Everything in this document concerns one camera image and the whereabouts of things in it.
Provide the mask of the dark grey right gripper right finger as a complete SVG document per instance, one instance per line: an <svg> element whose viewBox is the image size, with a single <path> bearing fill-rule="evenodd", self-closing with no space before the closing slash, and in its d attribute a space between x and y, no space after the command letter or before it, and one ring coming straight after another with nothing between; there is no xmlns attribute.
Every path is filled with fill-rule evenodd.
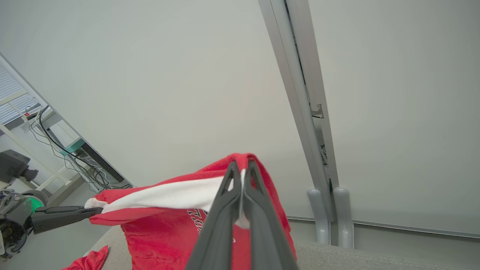
<svg viewBox="0 0 480 270"><path fill-rule="evenodd" d="M297 270L293 250L253 160L244 178L243 211L250 222L252 270Z"/></svg>

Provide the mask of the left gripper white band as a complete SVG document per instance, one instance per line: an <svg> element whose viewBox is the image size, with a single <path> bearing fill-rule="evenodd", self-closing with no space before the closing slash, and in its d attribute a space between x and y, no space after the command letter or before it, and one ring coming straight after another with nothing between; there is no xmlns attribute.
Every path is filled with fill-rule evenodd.
<svg viewBox="0 0 480 270"><path fill-rule="evenodd" d="M1 224L24 225L31 216L34 234L41 234L101 214L103 208L83 206L46 207L48 197L38 190L17 193L1 190Z"/></svg>

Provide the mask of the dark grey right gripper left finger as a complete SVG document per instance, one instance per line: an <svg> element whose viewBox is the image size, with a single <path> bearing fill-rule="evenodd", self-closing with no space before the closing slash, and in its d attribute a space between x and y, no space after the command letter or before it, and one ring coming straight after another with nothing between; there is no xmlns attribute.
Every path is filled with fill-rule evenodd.
<svg viewBox="0 0 480 270"><path fill-rule="evenodd" d="M239 217L242 191L240 171L231 162L221 181L203 229L185 269L230 270L233 258L233 227Z"/></svg>

